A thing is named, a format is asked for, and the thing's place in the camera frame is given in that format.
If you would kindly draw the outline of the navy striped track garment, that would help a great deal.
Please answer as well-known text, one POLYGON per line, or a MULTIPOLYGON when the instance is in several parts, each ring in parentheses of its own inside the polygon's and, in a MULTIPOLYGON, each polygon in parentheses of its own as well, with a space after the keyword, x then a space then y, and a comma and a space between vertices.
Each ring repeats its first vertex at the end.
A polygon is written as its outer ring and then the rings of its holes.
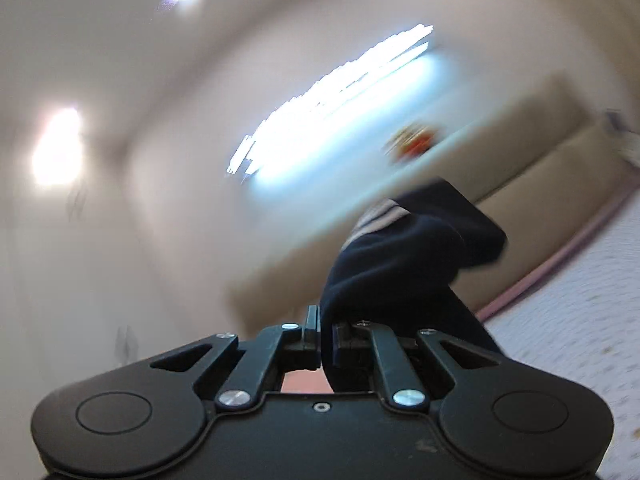
POLYGON ((506 233, 445 180, 367 211, 338 254, 320 300, 321 359, 334 391, 359 389, 337 327, 368 321, 399 337, 431 328, 496 352, 498 344, 451 290, 464 269, 496 262, 506 233))

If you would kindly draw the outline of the floral lilac bed cover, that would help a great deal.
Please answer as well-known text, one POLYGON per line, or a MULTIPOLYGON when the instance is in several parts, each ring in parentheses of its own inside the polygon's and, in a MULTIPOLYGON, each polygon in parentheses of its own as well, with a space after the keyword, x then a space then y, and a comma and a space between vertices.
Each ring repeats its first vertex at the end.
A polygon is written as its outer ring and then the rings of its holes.
POLYGON ((602 396, 615 430, 600 477, 638 478, 638 197, 552 278, 486 326, 511 358, 602 396))

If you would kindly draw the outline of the beige padded headboard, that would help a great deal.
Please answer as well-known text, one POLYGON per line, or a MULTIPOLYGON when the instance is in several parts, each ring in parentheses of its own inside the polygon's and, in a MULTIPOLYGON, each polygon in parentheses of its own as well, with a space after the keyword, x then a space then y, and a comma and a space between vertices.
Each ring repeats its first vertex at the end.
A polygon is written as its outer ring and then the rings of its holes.
POLYGON ((482 318, 502 309, 593 233, 634 192, 639 173, 608 124, 568 80, 552 75, 362 193, 282 211, 274 232, 227 289, 248 330, 311 304, 357 220, 372 206, 437 178, 506 231, 500 261, 464 271, 454 292, 482 318))

